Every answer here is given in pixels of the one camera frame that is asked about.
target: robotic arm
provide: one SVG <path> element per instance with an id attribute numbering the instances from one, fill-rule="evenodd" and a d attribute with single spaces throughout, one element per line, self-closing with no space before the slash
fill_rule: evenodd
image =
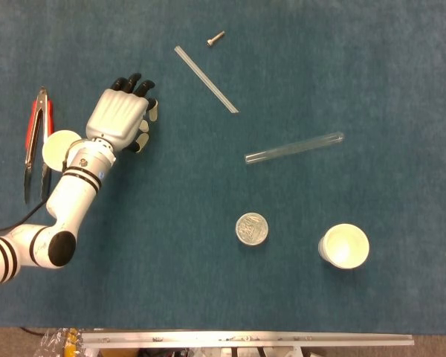
<path id="1" fill-rule="evenodd" d="M 149 139 L 143 116 L 157 119 L 157 101 L 145 98 L 154 83 L 145 80 L 134 91 L 139 79 L 140 74 L 119 78 L 106 89 L 86 126 L 87 139 L 68 149 L 62 178 L 46 204 L 56 223 L 20 225 L 0 237 L 0 283 L 14 278 L 22 266 L 61 268 L 69 263 L 81 222 L 115 161 L 114 153 L 140 152 Z"/>

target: black cable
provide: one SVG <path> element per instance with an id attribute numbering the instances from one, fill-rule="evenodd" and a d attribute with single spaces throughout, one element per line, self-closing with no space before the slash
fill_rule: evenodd
<path id="1" fill-rule="evenodd" d="M 20 327 L 20 330 L 25 331 L 26 333 L 29 333 L 30 335 L 34 335 L 34 336 L 43 337 L 45 335 L 44 333 L 31 331 L 30 329 L 27 329 L 26 327 Z"/>
<path id="2" fill-rule="evenodd" d="M 30 211 L 29 214 L 27 214 L 25 217 L 23 217 L 20 221 L 18 221 L 14 225 L 11 225 L 11 226 L 5 227 L 5 228 L 0 228 L 0 233 L 3 233 L 3 232 L 8 233 L 12 229 L 14 229 L 14 228 L 18 227 L 19 225 L 22 225 L 23 223 L 28 221 L 29 218 L 32 217 L 32 215 L 34 215 L 35 212 L 37 212 L 47 202 L 47 200 L 48 200 L 48 197 L 46 199 L 44 199 L 43 201 L 41 201 L 33 210 Z"/>

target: screw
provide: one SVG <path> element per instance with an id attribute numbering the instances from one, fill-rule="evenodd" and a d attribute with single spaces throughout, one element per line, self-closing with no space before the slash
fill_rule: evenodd
<path id="1" fill-rule="evenodd" d="M 208 39 L 207 40 L 207 45 L 208 47 L 213 46 L 216 41 L 218 41 L 219 39 L 221 39 L 224 36 L 224 31 L 220 32 L 218 35 L 216 35 L 215 37 L 213 37 L 212 39 Z"/>

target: silver coin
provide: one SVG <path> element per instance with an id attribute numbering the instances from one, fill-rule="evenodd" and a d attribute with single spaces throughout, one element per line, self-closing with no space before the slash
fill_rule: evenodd
<path id="1" fill-rule="evenodd" d="M 236 235 L 246 245 L 258 245 L 268 236 L 268 223 L 258 213 L 245 213 L 239 217 L 235 227 Z"/>

